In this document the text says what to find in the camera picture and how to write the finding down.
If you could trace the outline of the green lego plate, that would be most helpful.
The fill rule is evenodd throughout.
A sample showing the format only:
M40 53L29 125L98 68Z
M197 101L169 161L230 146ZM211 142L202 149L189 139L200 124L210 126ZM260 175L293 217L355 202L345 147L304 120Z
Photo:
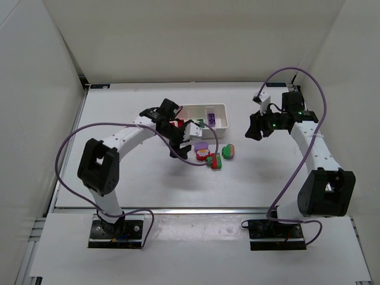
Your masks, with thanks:
M203 119L198 119L195 123L196 123L200 128L205 128L204 120L203 120Z

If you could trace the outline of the purple lego plate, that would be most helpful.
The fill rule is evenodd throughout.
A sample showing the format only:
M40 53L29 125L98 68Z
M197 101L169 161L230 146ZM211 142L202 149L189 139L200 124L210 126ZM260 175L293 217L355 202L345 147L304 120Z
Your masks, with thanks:
M216 125L215 113L207 113L207 124L211 127L215 127Z

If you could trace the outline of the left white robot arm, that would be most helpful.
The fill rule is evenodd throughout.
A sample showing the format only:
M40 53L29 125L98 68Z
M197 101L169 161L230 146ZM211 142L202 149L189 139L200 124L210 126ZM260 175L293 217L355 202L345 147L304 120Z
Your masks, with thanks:
M155 135L161 135L169 141L172 147L170 157L186 160L191 146L181 147L181 144L202 135L201 128L192 120L181 126L173 123L180 110L179 105L164 99L159 107L143 110L131 126L102 140L92 138L86 142L77 176L100 208L97 216L107 235L118 238L124 232L124 212L115 192L119 182L120 161L135 147Z

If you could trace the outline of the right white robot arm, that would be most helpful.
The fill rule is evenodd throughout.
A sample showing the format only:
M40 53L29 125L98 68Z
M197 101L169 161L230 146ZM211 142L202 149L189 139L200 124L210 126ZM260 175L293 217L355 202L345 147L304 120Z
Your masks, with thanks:
M294 201L280 205L280 199L276 198L268 210L268 219L298 224L312 223L317 217L345 216L356 177L333 158L319 131L320 121L313 111L306 109L302 93L283 93L277 112L271 110L271 97L265 92L254 95L253 101L259 104L259 111L250 116L246 138L260 141L274 131L287 131L303 156L296 170L306 167L308 172Z

